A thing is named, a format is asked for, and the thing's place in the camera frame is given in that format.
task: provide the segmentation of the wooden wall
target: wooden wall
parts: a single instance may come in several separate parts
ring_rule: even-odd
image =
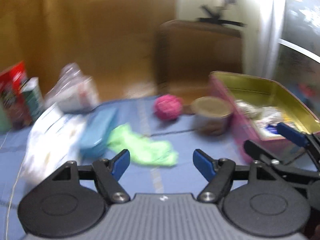
[[[103,100],[152,93],[154,30],[175,0],[0,0],[0,70],[24,60],[43,94],[77,62]]]

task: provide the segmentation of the open tin box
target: open tin box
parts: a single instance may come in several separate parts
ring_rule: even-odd
[[[252,160],[243,149],[243,143],[248,139],[279,156],[288,152],[295,153],[300,149],[280,135],[263,136],[253,120],[237,108],[235,103],[237,99],[257,107],[275,106],[295,124],[298,130],[320,134],[319,119],[278,82],[244,74],[214,71],[210,74],[210,93],[233,105],[234,114],[230,120],[230,129],[241,155],[247,162]]]

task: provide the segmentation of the brown chair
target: brown chair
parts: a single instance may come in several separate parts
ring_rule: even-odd
[[[240,31],[216,24],[173,20],[156,33],[154,66],[159,94],[186,103],[207,95],[208,75],[221,70],[241,73]]]

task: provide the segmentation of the round container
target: round container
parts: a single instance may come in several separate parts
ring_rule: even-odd
[[[193,129],[209,135],[223,134],[233,113],[232,105],[216,97],[202,97],[192,102],[195,113]]]

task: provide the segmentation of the white wall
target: white wall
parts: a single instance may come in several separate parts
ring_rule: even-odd
[[[211,9],[221,6],[221,0],[177,0],[177,18],[180,20],[194,21],[198,17],[207,17],[199,8],[206,4]],[[260,18],[260,0],[237,0],[235,5],[229,5],[223,12],[223,19],[238,21],[246,24],[246,27],[228,25],[237,28],[243,34],[243,70],[247,74],[255,73],[258,59],[258,34]]]

